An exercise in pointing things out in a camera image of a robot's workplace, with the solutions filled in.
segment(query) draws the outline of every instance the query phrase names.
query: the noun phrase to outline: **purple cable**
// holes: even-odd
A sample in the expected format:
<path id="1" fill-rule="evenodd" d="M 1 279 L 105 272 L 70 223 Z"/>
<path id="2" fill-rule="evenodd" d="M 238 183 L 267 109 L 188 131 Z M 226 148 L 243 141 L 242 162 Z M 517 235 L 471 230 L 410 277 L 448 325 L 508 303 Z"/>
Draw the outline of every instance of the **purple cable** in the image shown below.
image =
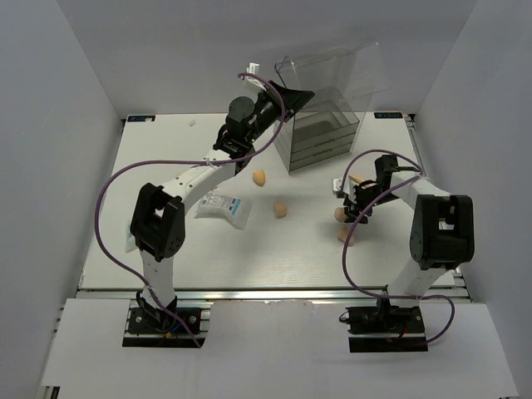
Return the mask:
<path id="1" fill-rule="evenodd" d="M 242 72 L 242 73 L 238 74 L 238 77 L 245 77 L 245 76 L 249 76 L 249 77 L 253 77 L 254 79 L 257 79 L 263 85 L 265 85 L 277 97 L 277 99 L 279 100 L 279 105 L 281 107 L 281 116 L 280 116 L 280 120 L 279 120 L 279 126 L 277 126 L 277 130 L 275 131 L 275 133 L 273 133 L 272 138 L 262 148 L 260 148 L 259 150 L 255 151 L 253 154 L 248 154 L 246 156 L 243 156 L 241 158 L 237 158 L 235 160 L 215 160 L 215 161 L 210 162 L 211 165 L 233 164 L 233 163 L 236 163 L 236 162 L 242 162 L 242 161 L 246 161 L 246 160 L 252 159 L 254 156 L 264 152 L 273 143 L 273 141 L 277 138 L 277 136 L 281 132 L 281 128 L 283 127 L 284 118 L 286 117 L 286 107 L 284 106 L 283 98 L 281 97 L 279 92 L 269 82 L 265 81 L 262 77 L 254 75 L 253 73 Z M 128 165 L 125 168 L 122 168 L 119 171 L 117 171 L 103 185 L 103 187 L 101 188 L 100 194 L 98 195 L 98 199 L 96 200 L 96 208 L 95 208 L 95 211 L 94 211 L 94 232 L 95 232 L 95 236 L 96 236 L 96 241 L 97 241 L 98 245 L 100 246 L 101 251 L 107 256 L 107 258 L 109 258 L 111 261 L 113 261 L 115 264 L 117 264 L 118 266 L 120 266 L 124 270 L 134 274 L 136 277 L 138 277 L 142 281 L 142 283 L 146 287 L 148 287 L 148 291 L 150 292 L 150 295 L 153 298 L 153 300 L 155 301 L 155 303 L 157 303 L 157 306 L 159 308 L 161 308 L 163 310 L 163 312 L 165 312 L 166 314 L 170 315 L 172 318 L 177 320 L 177 322 L 181 323 L 183 325 L 183 328 L 185 329 L 185 331 L 190 335 L 190 337 L 194 341 L 194 344 L 196 345 L 196 347 L 201 347 L 200 343 L 198 342 L 198 340 L 196 339 L 194 334 L 190 331 L 189 327 L 185 324 L 183 319 L 180 318 L 177 314 L 175 314 L 175 313 L 171 312 L 170 310 L 168 310 L 165 306 L 163 306 L 163 304 L 160 302 L 160 300 L 156 297 L 156 295 L 153 292 L 153 290 L 150 288 L 150 282 L 141 273 L 137 272 L 133 268 L 130 268 L 129 266 L 127 266 L 126 264 L 121 262 L 119 259 L 117 259 L 109 251 L 109 249 L 107 249 L 107 247 L 103 243 L 103 240 L 101 239 L 100 212 L 101 212 L 101 206 L 103 204 L 103 198 L 104 198 L 104 196 L 105 196 L 105 194 L 107 192 L 107 189 L 109 189 L 109 186 L 111 185 L 111 183 L 113 181 L 115 181 L 115 179 L 118 176 L 123 175 L 128 170 L 132 170 L 134 168 L 138 168 L 140 166 L 145 166 L 145 165 L 196 165 L 196 166 L 204 166 L 204 165 L 207 165 L 207 162 L 204 161 L 204 160 L 143 160 L 141 162 L 136 162 L 135 164 Z"/>
<path id="2" fill-rule="evenodd" d="M 365 151 L 365 152 L 362 152 L 357 158 L 355 158 L 354 160 L 357 160 L 358 158 L 360 158 L 361 156 L 363 156 L 364 154 L 369 154 L 370 152 L 386 152 L 386 153 L 391 153 L 391 151 L 385 151 L 385 150 L 369 150 L 369 151 Z M 405 180 L 403 181 L 402 183 L 398 184 L 398 185 L 395 185 L 391 188 L 389 188 L 388 190 L 382 192 L 380 195 L 378 195 L 366 208 L 364 208 L 364 210 L 357 216 L 357 218 L 355 219 L 355 221 L 352 223 L 352 226 L 351 228 L 349 229 L 349 232 L 347 233 L 347 237 L 345 239 L 345 243 L 343 245 L 343 251 L 342 251 L 342 271 L 343 271 L 343 275 L 345 276 L 346 280 L 352 285 L 353 288 L 355 288 L 357 291 L 369 296 L 369 297 L 373 297 L 373 298 L 377 298 L 377 299 L 418 299 L 418 297 L 414 296 L 414 295 L 386 295 L 386 294 L 382 294 L 382 293 L 372 293 L 371 291 L 367 291 L 366 289 L 362 288 L 362 287 L 359 287 L 351 278 L 351 276 L 349 275 L 349 272 L 347 271 L 347 248 L 348 248 L 348 244 L 349 244 L 349 240 L 351 239 L 351 236 L 352 236 L 352 233 L 353 231 L 355 231 L 355 228 L 357 227 L 357 225 L 360 223 L 360 221 L 362 220 L 362 218 L 370 211 L 370 209 L 372 209 L 372 207 L 377 204 L 380 200 L 382 200 L 384 197 L 386 197 L 387 195 L 389 195 L 391 192 L 397 190 L 397 189 L 400 189 L 401 187 L 404 187 L 406 185 L 409 185 L 409 184 L 412 184 L 414 183 L 416 180 L 419 180 L 421 178 L 421 175 L 418 175 L 418 176 L 414 176 L 408 180 Z M 455 308 L 455 304 L 452 302 L 452 300 L 445 296 L 445 295 L 440 295 L 440 294 L 435 294 L 435 295 L 428 295 L 426 297 L 422 297 L 421 300 L 427 300 L 427 299 L 445 299 L 450 305 L 451 305 L 451 315 L 449 316 L 449 321 L 447 322 L 447 324 L 442 328 L 442 330 L 437 333 L 437 335 L 435 335 L 434 337 L 432 338 L 429 338 L 427 339 L 426 341 L 424 342 L 420 342 L 420 343 L 417 343 L 416 345 L 424 345 L 424 344 L 429 344 L 431 342 L 434 342 L 436 339 L 438 339 L 439 337 L 441 337 L 443 334 L 445 334 L 447 332 L 447 330 L 449 329 L 449 327 L 451 326 L 453 320 L 455 319 L 455 313 L 456 313 L 456 308 Z"/>
<path id="3" fill-rule="evenodd" d="M 357 162 L 358 160 L 360 160 L 364 155 L 366 155 L 366 154 L 371 154 L 372 152 L 381 152 L 381 153 L 383 153 L 383 154 L 395 155 L 396 157 L 401 158 L 402 160 L 405 160 L 406 162 L 408 162 L 408 163 L 411 164 L 412 166 L 416 167 L 416 168 L 417 168 L 417 171 L 420 172 L 422 175 L 425 174 L 425 171 L 423 170 L 423 168 L 421 168 L 421 166 L 420 166 L 419 164 L 417 164 L 414 160 L 411 160 L 410 158 L 407 158 L 407 157 L 405 157 L 404 155 L 401 155 L 401 154 L 399 154 L 399 153 L 397 153 L 397 152 L 389 151 L 389 150 L 380 150 L 380 149 L 376 149 L 376 150 L 367 150 L 367 151 L 364 151 L 364 152 L 358 154 L 357 156 L 355 156 L 355 157 L 351 160 L 351 162 L 349 162 L 349 165 L 347 165 L 346 171 L 343 173 L 343 178 L 342 178 L 342 190 L 343 190 L 344 185 L 346 184 L 347 175 L 349 175 L 349 169 L 351 169 L 352 164 L 354 164 L 355 162 Z"/>

